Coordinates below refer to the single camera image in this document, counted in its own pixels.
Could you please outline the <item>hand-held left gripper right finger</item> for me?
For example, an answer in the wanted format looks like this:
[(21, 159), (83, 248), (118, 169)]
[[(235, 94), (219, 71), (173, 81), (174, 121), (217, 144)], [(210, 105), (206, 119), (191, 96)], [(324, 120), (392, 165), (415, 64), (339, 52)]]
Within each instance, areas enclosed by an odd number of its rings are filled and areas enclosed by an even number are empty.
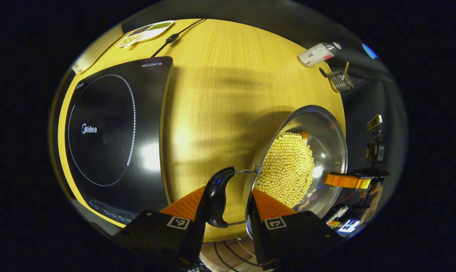
[(295, 212), (259, 189), (252, 192), (247, 215), (263, 270), (303, 270), (343, 243), (313, 212)]

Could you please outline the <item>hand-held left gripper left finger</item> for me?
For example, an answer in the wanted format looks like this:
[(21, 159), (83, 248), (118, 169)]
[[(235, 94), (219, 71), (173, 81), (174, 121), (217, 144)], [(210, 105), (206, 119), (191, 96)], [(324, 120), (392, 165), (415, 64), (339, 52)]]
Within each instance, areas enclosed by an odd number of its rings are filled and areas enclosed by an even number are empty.
[(118, 245), (168, 269), (190, 269), (197, 262), (205, 232), (205, 187), (160, 212), (145, 210), (113, 236)]

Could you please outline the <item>steel pot with black handles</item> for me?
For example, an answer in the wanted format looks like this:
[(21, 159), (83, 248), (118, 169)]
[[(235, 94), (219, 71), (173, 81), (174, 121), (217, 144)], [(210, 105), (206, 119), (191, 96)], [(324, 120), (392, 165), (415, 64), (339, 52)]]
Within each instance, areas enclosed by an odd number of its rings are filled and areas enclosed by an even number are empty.
[(242, 187), (242, 211), (245, 215), (242, 224), (247, 235), (251, 236), (251, 227), (247, 215), (248, 205), (254, 185), (261, 171), (262, 163), (271, 143), (286, 132), (308, 133), (308, 144), (313, 151), (314, 179), (303, 200), (291, 208), (295, 212), (311, 211), (323, 218), (335, 204), (341, 187), (325, 184), (325, 176), (329, 172), (345, 174), (348, 168), (348, 148), (344, 130), (334, 115), (317, 105), (306, 105), (291, 113), (281, 124), (273, 136), (266, 138), (255, 153), (248, 169), (227, 167), (220, 170), (209, 180), (206, 192), (210, 203), (208, 222), (217, 228), (226, 228), (228, 223), (223, 219), (226, 208), (226, 185), (237, 173), (247, 173)]

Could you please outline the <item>black induction cooktop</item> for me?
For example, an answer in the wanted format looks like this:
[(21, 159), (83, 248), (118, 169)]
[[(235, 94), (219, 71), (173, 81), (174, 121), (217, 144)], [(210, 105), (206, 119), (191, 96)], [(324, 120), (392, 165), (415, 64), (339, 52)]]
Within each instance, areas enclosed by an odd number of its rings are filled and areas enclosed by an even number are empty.
[(170, 205), (162, 161), (163, 114), (172, 57), (149, 57), (81, 79), (58, 126), (62, 169), (94, 215), (125, 227)]

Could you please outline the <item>pile of yellow soybeans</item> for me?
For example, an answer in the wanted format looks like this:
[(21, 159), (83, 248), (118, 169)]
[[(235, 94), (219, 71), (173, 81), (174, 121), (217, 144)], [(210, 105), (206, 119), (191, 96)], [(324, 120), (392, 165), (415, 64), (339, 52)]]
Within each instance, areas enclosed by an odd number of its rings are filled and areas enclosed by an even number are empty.
[(308, 133), (286, 132), (271, 143), (254, 187), (293, 208), (308, 192), (314, 168)]

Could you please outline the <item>glass jar with wooden stick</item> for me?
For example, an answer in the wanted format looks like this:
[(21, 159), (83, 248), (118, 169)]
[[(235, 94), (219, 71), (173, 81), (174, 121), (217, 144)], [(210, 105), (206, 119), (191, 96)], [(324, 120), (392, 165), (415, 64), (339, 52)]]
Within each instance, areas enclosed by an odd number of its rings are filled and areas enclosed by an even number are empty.
[(354, 89), (354, 84), (347, 73), (350, 62), (347, 61), (344, 69), (327, 74), (330, 86), (336, 93), (342, 93)]

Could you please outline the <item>white bottle with silver cap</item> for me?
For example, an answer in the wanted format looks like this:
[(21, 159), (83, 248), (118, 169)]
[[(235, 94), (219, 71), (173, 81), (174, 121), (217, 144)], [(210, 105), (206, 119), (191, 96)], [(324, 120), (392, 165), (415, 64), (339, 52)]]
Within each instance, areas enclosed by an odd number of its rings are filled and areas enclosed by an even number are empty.
[(339, 50), (342, 50), (342, 46), (337, 42), (322, 42), (300, 53), (296, 59), (301, 65), (312, 67), (317, 63), (335, 57)]

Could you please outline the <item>white divided dish of beans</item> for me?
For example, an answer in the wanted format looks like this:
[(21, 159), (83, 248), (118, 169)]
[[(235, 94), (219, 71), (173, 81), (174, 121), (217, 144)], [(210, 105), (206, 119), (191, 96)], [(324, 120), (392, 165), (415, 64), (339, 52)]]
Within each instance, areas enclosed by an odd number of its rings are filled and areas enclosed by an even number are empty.
[(151, 40), (160, 36), (164, 31), (174, 24), (173, 20), (161, 21), (150, 25), (142, 26), (133, 30), (128, 36), (124, 37), (117, 45), (117, 48), (128, 48), (137, 42)]

